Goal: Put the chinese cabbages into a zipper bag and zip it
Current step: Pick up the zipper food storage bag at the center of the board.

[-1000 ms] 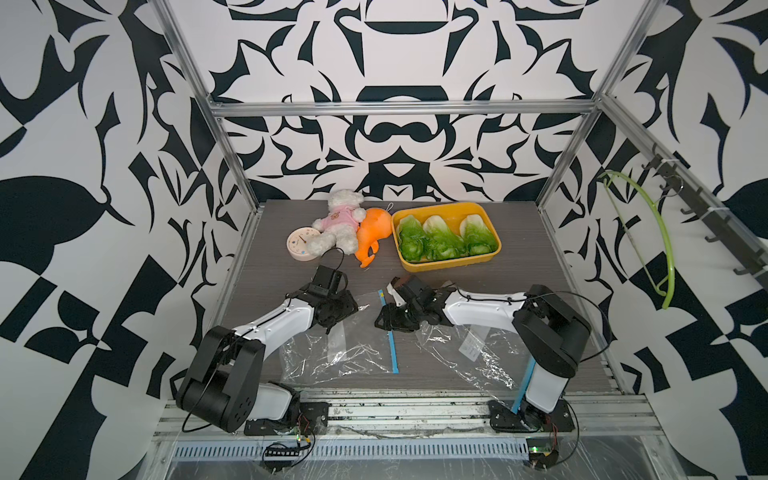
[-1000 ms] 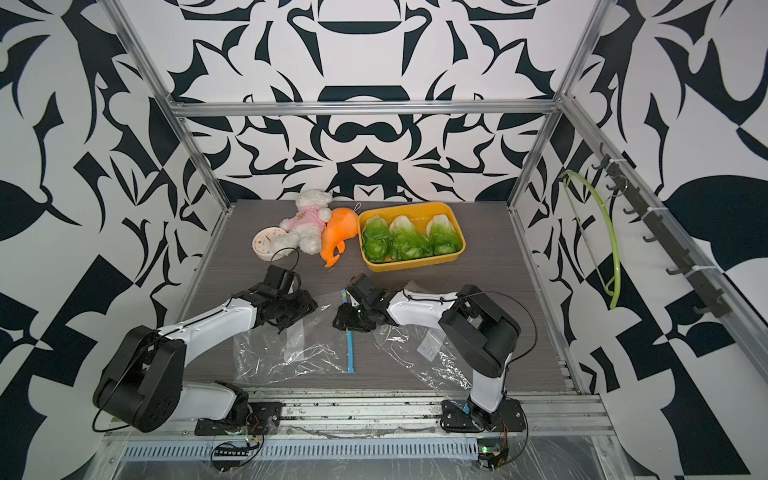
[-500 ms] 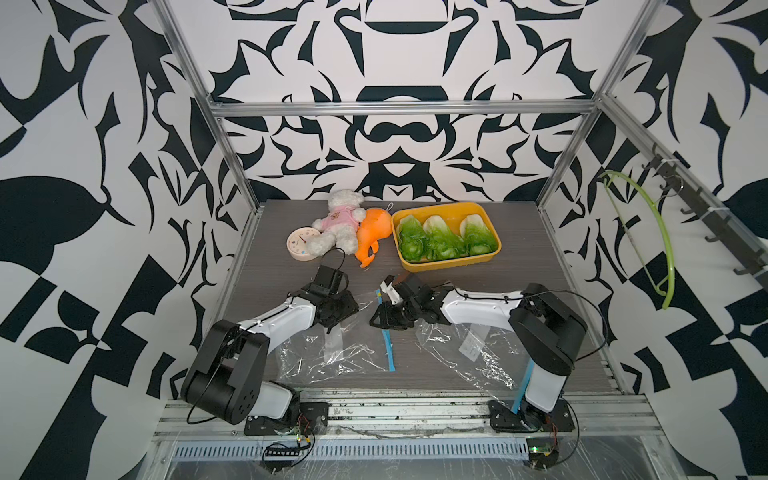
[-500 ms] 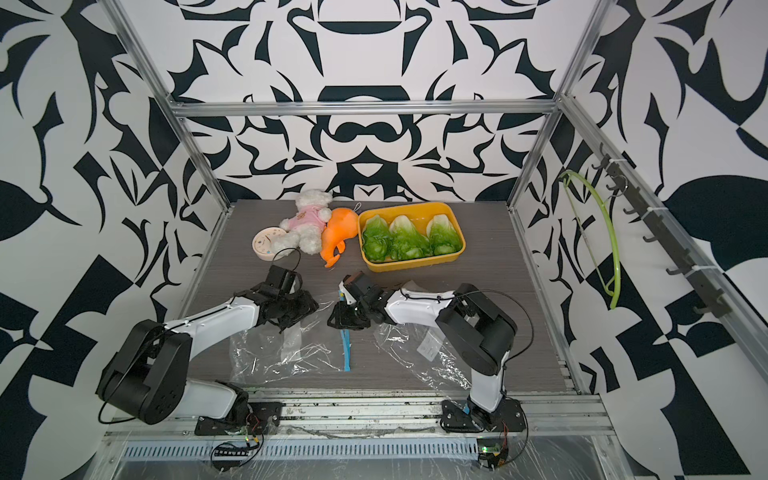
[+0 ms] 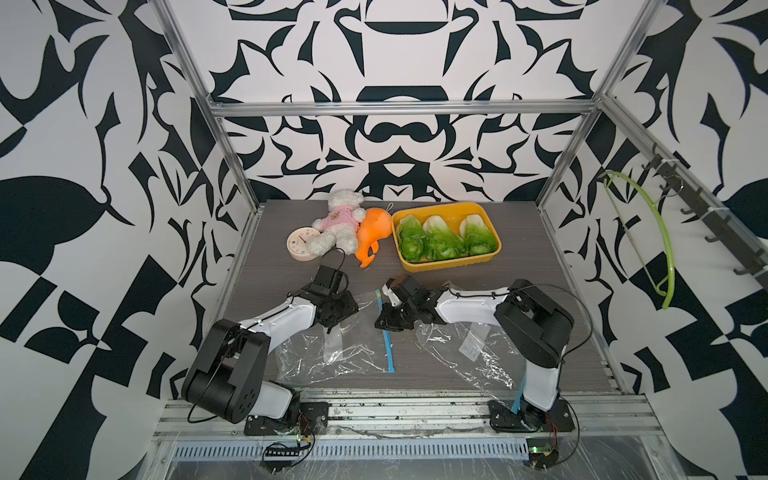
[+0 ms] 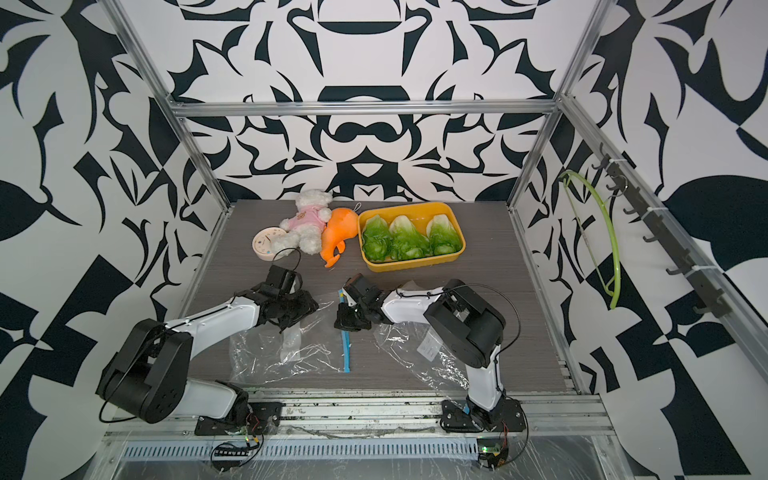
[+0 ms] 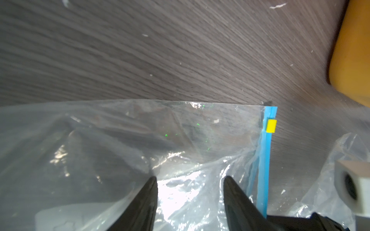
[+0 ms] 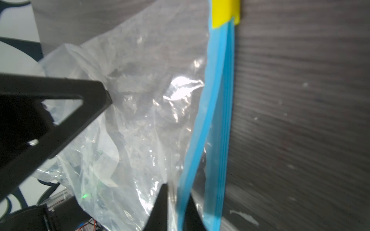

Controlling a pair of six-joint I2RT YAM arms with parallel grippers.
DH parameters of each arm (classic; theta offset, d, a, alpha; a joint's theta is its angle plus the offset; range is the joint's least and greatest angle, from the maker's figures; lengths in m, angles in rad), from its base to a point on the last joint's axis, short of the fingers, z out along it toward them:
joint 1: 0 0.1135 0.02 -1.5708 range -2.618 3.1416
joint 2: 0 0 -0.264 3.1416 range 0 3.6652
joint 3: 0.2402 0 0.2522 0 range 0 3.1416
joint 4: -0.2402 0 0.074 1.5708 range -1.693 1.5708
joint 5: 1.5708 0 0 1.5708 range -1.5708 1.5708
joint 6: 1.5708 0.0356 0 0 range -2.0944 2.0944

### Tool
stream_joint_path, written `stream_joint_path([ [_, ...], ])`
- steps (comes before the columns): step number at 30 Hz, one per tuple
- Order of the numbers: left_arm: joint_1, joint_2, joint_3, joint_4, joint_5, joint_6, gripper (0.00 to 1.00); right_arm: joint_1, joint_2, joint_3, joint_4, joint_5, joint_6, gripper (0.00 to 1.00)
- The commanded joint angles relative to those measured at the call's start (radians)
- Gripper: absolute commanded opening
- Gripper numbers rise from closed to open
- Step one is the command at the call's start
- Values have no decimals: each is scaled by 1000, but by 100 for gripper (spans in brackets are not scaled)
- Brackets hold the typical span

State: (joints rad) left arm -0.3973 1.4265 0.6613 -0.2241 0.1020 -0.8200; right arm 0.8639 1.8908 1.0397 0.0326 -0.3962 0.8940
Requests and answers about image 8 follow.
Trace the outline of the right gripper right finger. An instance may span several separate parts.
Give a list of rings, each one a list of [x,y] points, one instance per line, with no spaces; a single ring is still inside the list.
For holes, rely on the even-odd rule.
[[[143,228],[144,231],[205,231],[206,227],[198,213],[191,196],[185,209],[185,218],[181,228],[177,228],[177,213],[172,206],[168,185],[161,186],[150,216]]]

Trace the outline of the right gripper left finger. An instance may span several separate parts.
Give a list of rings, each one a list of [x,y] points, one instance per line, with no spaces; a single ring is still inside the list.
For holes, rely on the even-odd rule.
[[[44,100],[81,100],[59,125]],[[100,81],[1,74],[1,199],[61,152],[112,103]]]

